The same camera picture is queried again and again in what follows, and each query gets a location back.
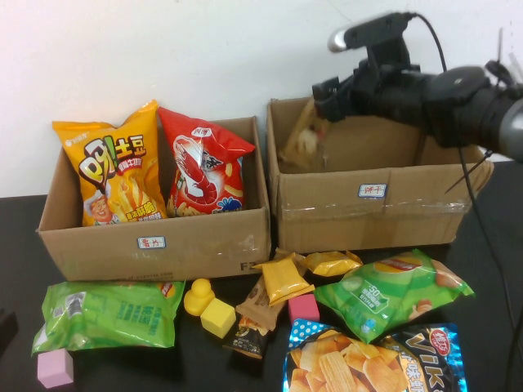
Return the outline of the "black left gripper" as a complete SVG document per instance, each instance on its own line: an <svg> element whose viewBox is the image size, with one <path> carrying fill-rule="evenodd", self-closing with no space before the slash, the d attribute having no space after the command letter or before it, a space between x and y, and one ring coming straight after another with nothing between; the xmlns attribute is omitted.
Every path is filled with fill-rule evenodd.
<svg viewBox="0 0 523 392"><path fill-rule="evenodd" d="M3 355L17 334L17 317L15 312L1 312L0 322L0 355Z"/></svg>

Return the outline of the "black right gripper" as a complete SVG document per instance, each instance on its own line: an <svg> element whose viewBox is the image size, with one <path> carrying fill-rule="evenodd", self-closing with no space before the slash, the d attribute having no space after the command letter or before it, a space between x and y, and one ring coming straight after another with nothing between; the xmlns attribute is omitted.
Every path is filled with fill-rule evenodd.
<svg viewBox="0 0 523 392"><path fill-rule="evenodd" d="M362 60L352 77L327 79L312 86L317 115L340 122L353 115L376 116L398 123L424 123L423 91L429 76L410 69L381 75ZM338 99L347 95L347 100Z"/></svg>

